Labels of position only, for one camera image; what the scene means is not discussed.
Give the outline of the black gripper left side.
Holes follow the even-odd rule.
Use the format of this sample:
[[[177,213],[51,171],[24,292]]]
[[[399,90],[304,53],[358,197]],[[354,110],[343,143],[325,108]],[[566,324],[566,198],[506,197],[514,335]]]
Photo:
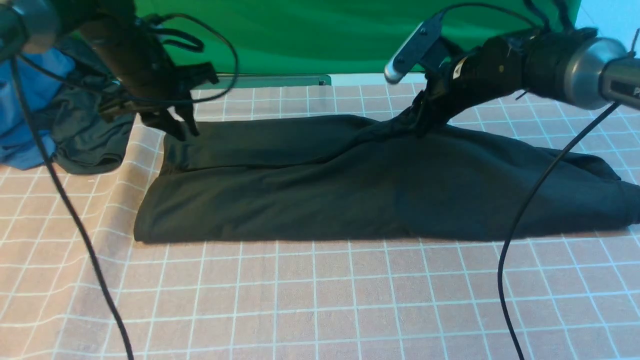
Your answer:
[[[87,41],[99,59],[119,81],[117,96],[128,100],[105,97],[99,113],[108,123],[115,117],[139,114],[142,124],[160,130],[177,141],[188,135],[200,135],[192,102],[173,105],[175,117],[166,101],[184,101],[192,98],[192,89],[199,85],[217,84],[217,71],[210,62],[177,65],[164,48],[160,35],[177,35],[194,41],[194,45],[169,39],[168,43],[185,50],[204,48],[196,37],[182,30],[154,28],[144,20],[123,24],[112,17],[100,17],[82,25],[80,35]]]

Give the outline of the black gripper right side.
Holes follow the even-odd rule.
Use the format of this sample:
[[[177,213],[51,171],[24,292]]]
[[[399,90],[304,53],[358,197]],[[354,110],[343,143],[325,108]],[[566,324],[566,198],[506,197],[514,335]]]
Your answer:
[[[519,41],[497,36],[426,75],[414,100],[414,134],[423,137],[468,109],[520,91],[524,62]]]

